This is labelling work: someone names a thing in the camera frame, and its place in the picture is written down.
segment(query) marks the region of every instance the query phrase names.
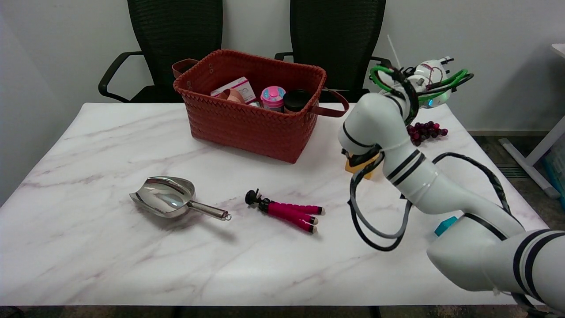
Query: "stainless steel scoop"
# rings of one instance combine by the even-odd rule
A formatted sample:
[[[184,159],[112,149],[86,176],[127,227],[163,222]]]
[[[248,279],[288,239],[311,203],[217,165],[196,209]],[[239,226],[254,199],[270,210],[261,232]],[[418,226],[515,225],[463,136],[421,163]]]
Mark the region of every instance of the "stainless steel scoop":
[[[160,217],[179,217],[191,210],[222,221],[232,216],[228,211],[192,200],[195,195],[192,182],[175,177],[151,177],[135,193],[129,194],[142,209]]]

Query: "red woven basket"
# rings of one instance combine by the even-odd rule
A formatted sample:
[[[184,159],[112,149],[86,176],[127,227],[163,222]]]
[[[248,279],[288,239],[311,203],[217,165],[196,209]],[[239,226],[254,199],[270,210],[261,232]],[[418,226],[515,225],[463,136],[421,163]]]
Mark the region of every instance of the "red woven basket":
[[[180,73],[175,66],[173,70],[175,75]],[[280,86],[287,92],[305,89],[313,97],[299,113],[283,114],[210,96],[213,90],[242,76],[258,97],[269,86]],[[194,138],[295,163],[312,135],[317,115],[341,117],[349,109],[347,101],[335,92],[343,111],[318,107],[325,80],[325,71],[317,66],[217,50],[178,76],[173,86],[186,104]]]

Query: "white robotic arm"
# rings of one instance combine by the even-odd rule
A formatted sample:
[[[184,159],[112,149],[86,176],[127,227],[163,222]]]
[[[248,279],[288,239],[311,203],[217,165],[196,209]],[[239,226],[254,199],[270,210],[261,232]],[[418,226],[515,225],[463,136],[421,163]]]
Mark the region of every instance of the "white robotic arm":
[[[408,78],[417,92],[444,78],[441,61],[420,64]],[[419,68],[432,71],[426,76],[418,74]],[[399,85],[394,87],[396,94],[364,95],[344,121],[338,139],[348,157],[379,149],[384,154],[383,174],[422,212],[464,213],[427,252],[453,283],[470,291],[507,291],[523,302],[527,302],[523,295],[530,295],[565,312],[565,274],[560,267],[565,261],[565,232],[525,232],[509,209],[445,176],[410,141],[405,120],[413,105]],[[448,97],[443,94],[426,104],[443,104]]]

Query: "grapes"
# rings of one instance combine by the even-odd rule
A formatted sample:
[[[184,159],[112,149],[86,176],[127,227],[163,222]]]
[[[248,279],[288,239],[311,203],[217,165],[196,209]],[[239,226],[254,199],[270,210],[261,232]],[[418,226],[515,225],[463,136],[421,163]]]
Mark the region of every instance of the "grapes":
[[[427,123],[415,123],[414,125],[408,125],[406,131],[410,136],[410,141],[413,145],[418,147],[423,141],[432,138],[438,138],[440,136],[446,136],[448,131],[443,128],[440,129],[440,124],[429,121]]]

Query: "metal scoop handle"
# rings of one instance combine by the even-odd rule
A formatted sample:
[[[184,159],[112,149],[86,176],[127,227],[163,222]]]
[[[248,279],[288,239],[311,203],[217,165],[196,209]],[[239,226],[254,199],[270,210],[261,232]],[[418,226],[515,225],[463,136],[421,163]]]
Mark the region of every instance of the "metal scoop handle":
[[[228,211],[211,207],[206,204],[202,204],[195,201],[190,201],[186,204],[190,209],[205,214],[207,216],[211,216],[213,218],[217,218],[222,221],[229,221],[232,219],[232,216],[229,214]]]

